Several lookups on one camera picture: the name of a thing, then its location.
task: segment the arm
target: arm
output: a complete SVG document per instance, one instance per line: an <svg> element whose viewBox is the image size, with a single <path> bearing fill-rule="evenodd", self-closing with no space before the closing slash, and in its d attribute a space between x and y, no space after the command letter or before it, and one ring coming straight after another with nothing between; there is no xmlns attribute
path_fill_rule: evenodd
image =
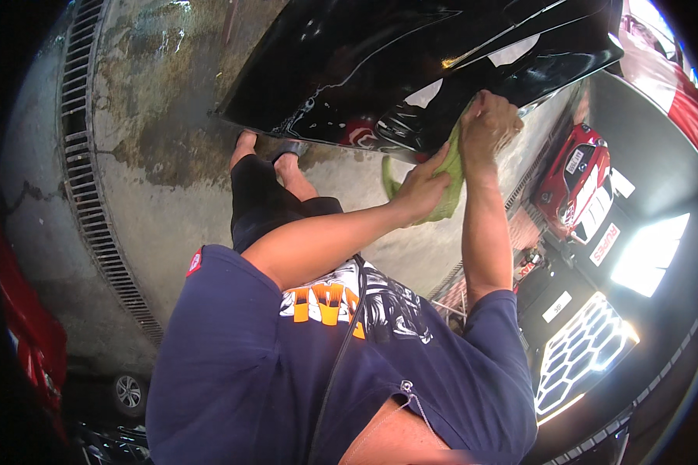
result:
<svg viewBox="0 0 698 465"><path fill-rule="evenodd" d="M494 156L521 128L517 107L485 90L461 117L467 186L462 251L469 308L492 291L512 289L512 246Z"/></svg>
<svg viewBox="0 0 698 465"><path fill-rule="evenodd" d="M241 256L280 290L305 284L335 269L375 240L424 218L437 206L449 175L437 176L448 145L414 168L392 201L351 213L311 217L276 228Z"/></svg>

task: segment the black shorts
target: black shorts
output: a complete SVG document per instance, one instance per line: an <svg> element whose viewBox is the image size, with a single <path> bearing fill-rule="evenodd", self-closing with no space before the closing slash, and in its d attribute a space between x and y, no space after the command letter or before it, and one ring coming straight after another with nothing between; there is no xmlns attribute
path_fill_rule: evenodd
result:
<svg viewBox="0 0 698 465"><path fill-rule="evenodd" d="M274 165L246 155L230 173L233 187L233 250L239 254L264 234L307 217L344 213L339 200L316 197L300 201L277 181Z"/></svg>

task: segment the license plate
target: license plate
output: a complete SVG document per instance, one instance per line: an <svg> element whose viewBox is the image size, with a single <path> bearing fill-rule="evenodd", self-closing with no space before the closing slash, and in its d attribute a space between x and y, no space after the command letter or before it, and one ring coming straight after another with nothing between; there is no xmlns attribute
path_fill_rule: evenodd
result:
<svg viewBox="0 0 698 465"><path fill-rule="evenodd" d="M574 174L574 171L577 169L577 166L579 166L579 162L581 162L581 159L583 157L584 157L584 152L582 152L579 149L574 151L574 155L572 155L572 159L568 161L568 165L567 165L568 174Z"/></svg>

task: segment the navy blue t-shirt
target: navy blue t-shirt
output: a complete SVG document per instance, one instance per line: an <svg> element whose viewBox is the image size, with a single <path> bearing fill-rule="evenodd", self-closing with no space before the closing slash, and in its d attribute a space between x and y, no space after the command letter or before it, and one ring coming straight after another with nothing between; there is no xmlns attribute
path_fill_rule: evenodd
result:
<svg viewBox="0 0 698 465"><path fill-rule="evenodd" d="M285 293L223 246L204 247L194 265L152 376L152 459L304 463L359 300L356 263ZM405 395L403 380L451 448L476 463L518 463L537 426L515 295L482 298L460 337L425 299L365 270L365 318L336 377L316 463L338 463L380 406Z"/></svg>

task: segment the necklace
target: necklace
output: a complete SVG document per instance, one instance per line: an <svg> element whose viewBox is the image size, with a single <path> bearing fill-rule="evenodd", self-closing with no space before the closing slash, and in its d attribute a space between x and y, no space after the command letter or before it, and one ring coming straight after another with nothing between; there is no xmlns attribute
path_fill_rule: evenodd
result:
<svg viewBox="0 0 698 465"><path fill-rule="evenodd" d="M380 425L381 425L382 423L385 423L386 420L388 420L390 417L392 417L393 415L397 414L398 412L400 412L401 410L403 410L407 405L409 405L409 404L411 403L411 400L415 400L415 401L416 401L416 405L419 407L419 412L421 412L421 417L424 419L424 423L427 424L427 428L428 428L429 432L432 433L432 436L434 436L435 441L437 441L437 445L440 447L440 449L444 449L444 446L442 445L442 442L440 442L439 438L437 437L437 433L435 433L434 430L432 429L432 427L429 425L429 421L428 421L428 419L427 419L427 415L424 414L424 409L421 407L421 402L419 402L419 397L418 397L416 394L411 393L411 388L412 388L412 387L414 387L414 383L412 383L412 382L410 382L410 381L408 381L408 380L406 380L406 379L404 379L403 381L400 382L400 390L403 391L403 392L405 392L405 393L408 395L408 398L407 398L407 400L406 400L406 403L403 404L403 405L400 405L400 407L398 407L398 408L396 408L395 410L393 410L387 417L383 418L383 419L380 421L380 423L377 423L377 424L370 430L370 432L367 433L366 436L363 437L363 439L359 442L359 444L356 445L356 447L354 448L354 450L351 452L351 454L349 455L349 458L347 458L346 465L349 465L349 463L351 462L351 459L354 457L354 454L360 449L360 447L362 447L362 445L365 443L365 441L366 441L370 436L372 436L372 433L374 433L375 430L377 430L378 428L380 428Z"/></svg>

